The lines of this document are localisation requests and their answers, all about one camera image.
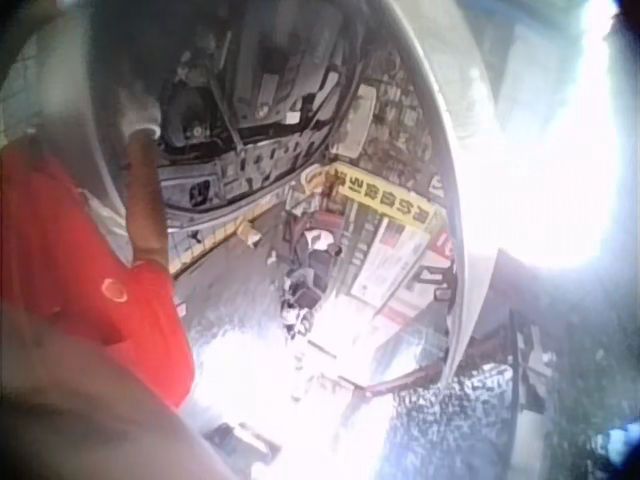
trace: red clothing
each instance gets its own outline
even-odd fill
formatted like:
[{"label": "red clothing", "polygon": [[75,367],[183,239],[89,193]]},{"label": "red clothing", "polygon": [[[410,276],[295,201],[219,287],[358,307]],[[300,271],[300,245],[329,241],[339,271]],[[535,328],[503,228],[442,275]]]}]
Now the red clothing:
[{"label": "red clothing", "polygon": [[0,161],[2,301],[103,346],[178,407],[194,369],[169,272],[125,266],[54,158],[18,145]]}]

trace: yellow banner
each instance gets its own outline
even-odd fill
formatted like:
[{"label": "yellow banner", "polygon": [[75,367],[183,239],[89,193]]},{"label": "yellow banner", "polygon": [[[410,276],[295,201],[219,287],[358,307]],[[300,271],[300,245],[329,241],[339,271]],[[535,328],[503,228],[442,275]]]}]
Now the yellow banner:
[{"label": "yellow banner", "polygon": [[405,225],[434,233],[445,220],[442,207],[369,172],[342,162],[327,170],[336,177],[339,193]]}]

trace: hand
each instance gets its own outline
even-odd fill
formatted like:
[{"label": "hand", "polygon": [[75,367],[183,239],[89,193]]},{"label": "hand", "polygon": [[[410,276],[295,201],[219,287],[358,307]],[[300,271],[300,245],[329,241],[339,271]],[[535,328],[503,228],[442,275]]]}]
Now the hand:
[{"label": "hand", "polygon": [[120,89],[120,130],[125,141],[139,130],[148,130],[154,139],[160,136],[160,105],[142,91],[138,83],[131,89]]}]

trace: poster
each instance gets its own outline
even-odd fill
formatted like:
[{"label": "poster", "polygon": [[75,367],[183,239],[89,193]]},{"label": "poster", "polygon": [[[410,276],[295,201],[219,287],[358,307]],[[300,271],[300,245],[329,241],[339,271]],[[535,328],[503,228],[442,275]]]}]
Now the poster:
[{"label": "poster", "polygon": [[421,260],[404,279],[402,286],[389,298],[381,309],[380,316],[402,327],[433,302],[435,285],[418,283],[415,278],[426,279],[429,273],[424,266],[446,268],[453,258],[453,242],[446,227],[438,231],[427,245]]},{"label": "poster", "polygon": [[384,305],[428,242],[425,232],[383,217],[351,294],[375,308]]}]

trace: wet ground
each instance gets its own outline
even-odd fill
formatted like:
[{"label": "wet ground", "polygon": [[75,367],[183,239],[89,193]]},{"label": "wet ground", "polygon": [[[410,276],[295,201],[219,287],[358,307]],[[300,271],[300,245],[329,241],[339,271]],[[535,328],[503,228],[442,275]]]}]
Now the wet ground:
[{"label": "wet ground", "polygon": [[257,248],[233,236],[176,281],[197,369],[182,414],[201,432],[244,421],[268,435],[267,417],[290,403],[292,358],[279,319],[283,272],[266,262],[282,211],[280,204],[254,223],[263,232]]}]

